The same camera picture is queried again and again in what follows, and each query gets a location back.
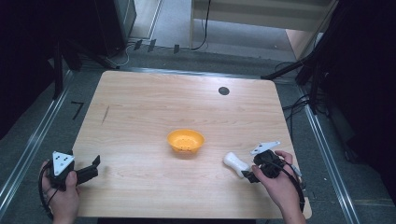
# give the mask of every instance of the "person's left hand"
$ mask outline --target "person's left hand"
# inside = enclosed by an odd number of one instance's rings
[[[43,193],[47,195],[47,202],[53,195],[49,202],[49,207],[53,214],[53,223],[74,223],[78,214],[79,191],[76,187],[77,174],[75,171],[67,175],[65,184],[66,191],[56,191],[50,186],[50,180],[45,175],[43,176]]]

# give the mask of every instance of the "orange bowl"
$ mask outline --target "orange bowl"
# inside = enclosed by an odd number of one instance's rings
[[[168,143],[175,152],[196,153],[205,139],[201,133],[191,129],[178,129],[168,134]]]

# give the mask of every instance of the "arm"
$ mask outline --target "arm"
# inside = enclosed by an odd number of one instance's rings
[[[77,174],[72,171],[68,174],[66,178],[66,191],[56,191],[50,186],[50,180],[44,175],[42,186],[44,193],[47,194],[47,202],[52,197],[49,202],[49,207],[53,214],[54,224],[71,224],[74,223],[78,214],[79,206],[79,191],[76,188],[77,184]]]
[[[275,154],[284,158],[284,160],[292,164],[292,156],[285,151],[275,151]],[[284,169],[293,174],[288,165]],[[300,199],[297,190],[289,180],[288,176],[283,172],[277,178],[271,179],[265,176],[258,166],[253,165],[254,175],[262,182],[267,189],[271,199],[279,207],[282,217],[287,224],[305,223],[305,217],[300,211]]]

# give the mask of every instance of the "wooden tabletop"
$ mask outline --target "wooden tabletop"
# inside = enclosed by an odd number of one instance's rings
[[[204,135],[196,154],[168,145],[167,135],[183,128]],[[281,218],[263,185],[222,161],[234,152],[252,164],[249,151],[272,141],[294,155],[272,81],[104,72],[73,147],[76,169],[102,161],[99,176],[80,186],[79,215]]]

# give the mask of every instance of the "gray carpet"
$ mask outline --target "gray carpet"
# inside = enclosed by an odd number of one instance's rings
[[[231,77],[243,78],[259,78],[260,75],[270,74],[274,72],[279,63],[282,63],[193,51],[181,51],[174,54],[172,49],[161,48],[147,52],[146,46],[140,50],[130,50],[130,56],[129,63],[122,66],[121,70],[131,70],[133,67],[155,68],[220,73],[212,74],[212,76],[230,74]],[[116,59],[126,60],[124,55]],[[89,60],[83,62],[81,70],[73,72],[74,79],[65,96],[64,103],[5,215],[0,220],[1,223],[50,223],[39,206],[37,195],[36,185],[40,164],[50,157],[53,150],[66,152],[73,147],[96,85],[101,74],[105,71],[95,62]],[[276,88],[283,106],[292,105],[300,97],[298,86],[292,82],[295,75],[295,72],[291,72],[286,77],[276,80]],[[50,86],[23,114],[9,134],[0,141],[0,161],[3,165],[3,169],[0,169],[2,184],[11,174],[26,142],[44,116],[51,103],[52,94],[53,86]],[[78,105],[72,104],[72,101],[84,103],[75,119],[73,117],[77,113]],[[361,223],[394,223],[396,209],[382,185],[379,175],[365,164],[347,162],[344,158],[342,144],[331,121],[323,115],[318,115],[318,118],[323,132],[328,138],[338,169],[355,203]],[[293,116],[292,127],[294,148],[307,184],[305,194],[308,195],[313,210],[313,216],[307,222],[347,223],[304,111]],[[96,222],[97,218],[79,217],[77,220],[77,223]],[[257,223],[264,222],[265,220],[257,220]],[[271,220],[270,223],[283,223],[283,221]]]

